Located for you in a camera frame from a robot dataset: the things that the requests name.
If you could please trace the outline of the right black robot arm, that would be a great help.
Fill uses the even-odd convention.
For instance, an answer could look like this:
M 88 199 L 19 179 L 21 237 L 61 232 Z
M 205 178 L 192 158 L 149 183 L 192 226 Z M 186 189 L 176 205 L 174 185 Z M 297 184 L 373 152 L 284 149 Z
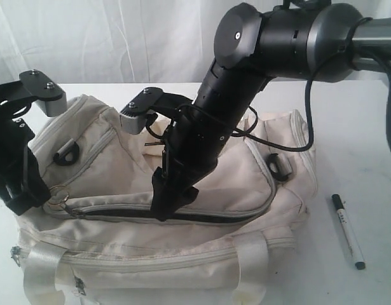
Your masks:
M 242 3 L 221 19 L 214 61 L 194 101 L 159 93 L 153 109 L 172 121 L 153 174 L 151 212 L 169 219 L 194 202 L 195 184 L 217 157 L 254 97 L 275 78 L 335 83 L 352 71 L 381 69 L 388 78 L 386 136 L 391 152 L 391 18 L 363 17 L 346 3 L 285 1 L 267 13 Z

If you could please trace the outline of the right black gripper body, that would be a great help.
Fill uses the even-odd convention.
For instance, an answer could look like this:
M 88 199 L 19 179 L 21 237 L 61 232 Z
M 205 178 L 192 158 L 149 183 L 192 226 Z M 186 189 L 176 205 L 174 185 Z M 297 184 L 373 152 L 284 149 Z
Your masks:
M 183 191 L 217 166 L 230 129 L 199 111 L 181 111 L 167 138 L 167 186 Z

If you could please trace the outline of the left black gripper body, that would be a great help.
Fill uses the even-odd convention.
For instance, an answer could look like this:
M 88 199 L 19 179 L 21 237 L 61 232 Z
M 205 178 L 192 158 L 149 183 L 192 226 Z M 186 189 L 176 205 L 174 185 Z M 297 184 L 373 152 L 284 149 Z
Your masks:
M 35 134 L 21 118 L 37 99 L 21 81 L 0 85 L 0 199 L 18 216 L 50 198 L 28 146 Z

